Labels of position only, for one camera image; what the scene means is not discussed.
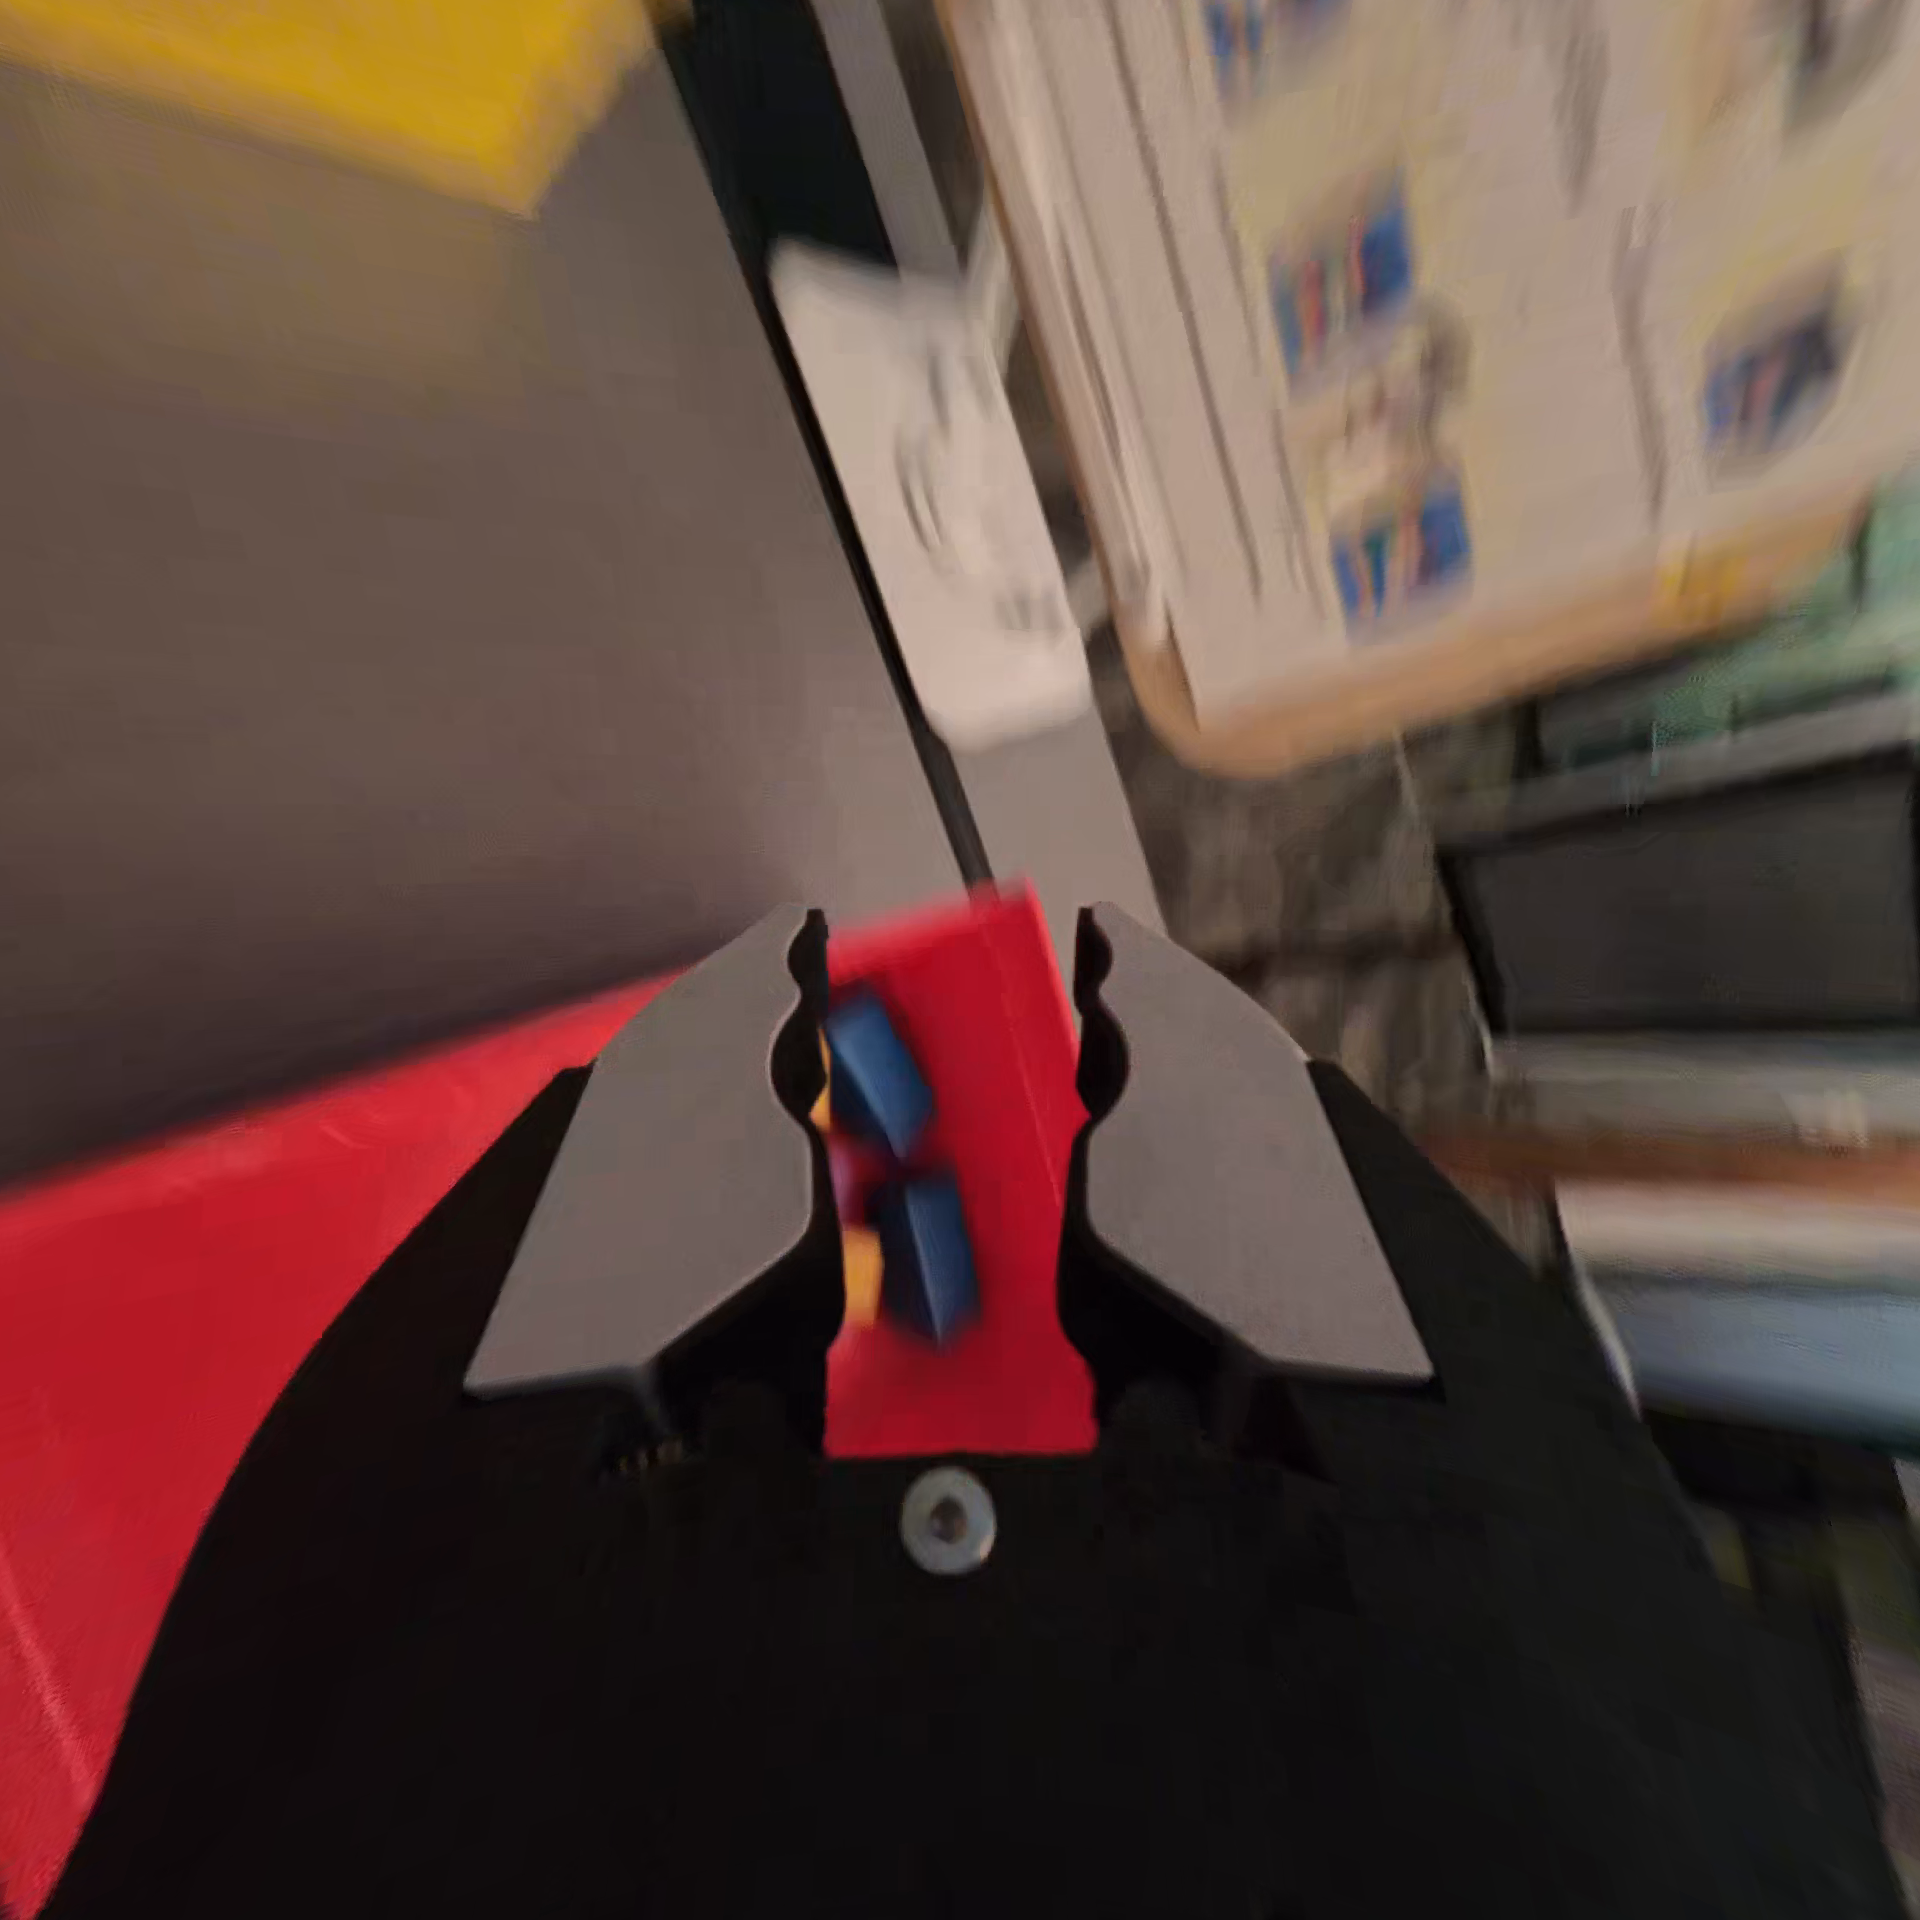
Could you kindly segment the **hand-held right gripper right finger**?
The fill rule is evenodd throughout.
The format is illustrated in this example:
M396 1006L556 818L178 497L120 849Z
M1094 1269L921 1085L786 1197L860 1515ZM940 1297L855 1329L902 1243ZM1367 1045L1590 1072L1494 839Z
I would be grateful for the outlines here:
M1224 1450L1289 1447L1298 1385L1427 1397L1434 1360L1310 1053L1207 962L1080 911L1059 1314L1096 1430L1170 1405Z

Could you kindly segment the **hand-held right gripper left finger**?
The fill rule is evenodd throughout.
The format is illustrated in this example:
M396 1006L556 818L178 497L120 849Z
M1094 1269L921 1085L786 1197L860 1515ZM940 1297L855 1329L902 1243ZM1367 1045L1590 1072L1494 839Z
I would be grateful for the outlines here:
M769 1397L826 1442L842 1229L822 1085L827 921L784 903L665 985L596 1050L464 1387L610 1387L652 1435L712 1394Z

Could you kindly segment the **blue rectangular wooden block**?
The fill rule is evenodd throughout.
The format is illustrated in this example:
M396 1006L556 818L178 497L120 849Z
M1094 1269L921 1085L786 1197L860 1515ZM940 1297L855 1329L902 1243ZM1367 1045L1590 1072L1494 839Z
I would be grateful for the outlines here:
M948 1347L979 1315L979 1282L966 1200L948 1170L906 1171L878 1187L880 1315Z
M889 1160L913 1160L938 1099L889 1002L872 990L836 998L824 1022L827 1107L836 1134Z

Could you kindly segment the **red plastic bin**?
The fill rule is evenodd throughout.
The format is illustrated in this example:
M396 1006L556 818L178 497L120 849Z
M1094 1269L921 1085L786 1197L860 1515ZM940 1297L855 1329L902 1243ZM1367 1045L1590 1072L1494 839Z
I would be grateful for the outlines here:
M976 1320L932 1351L855 1311L830 1455L1067 1453L1088 1368L1054 1306L1078 1035L1027 886L830 937L935 1091ZM3 1867L34 1915L96 1799L162 1609L308 1347L521 1107L656 998L561 1000L4 1191Z

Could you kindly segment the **yellow plastic bin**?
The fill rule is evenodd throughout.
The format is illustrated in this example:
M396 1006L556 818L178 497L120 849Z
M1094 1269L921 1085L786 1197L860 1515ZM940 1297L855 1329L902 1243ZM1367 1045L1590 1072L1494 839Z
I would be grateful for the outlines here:
M4 61L534 214L668 2L4 2Z

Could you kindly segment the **instruction sheet stand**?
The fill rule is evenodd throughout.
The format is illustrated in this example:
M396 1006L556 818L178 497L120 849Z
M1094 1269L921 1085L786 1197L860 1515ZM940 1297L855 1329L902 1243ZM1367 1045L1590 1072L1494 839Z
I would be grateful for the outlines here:
M1106 616L1263 773L1762 606L1915 465L1915 3L943 3L963 277L771 288L956 753Z

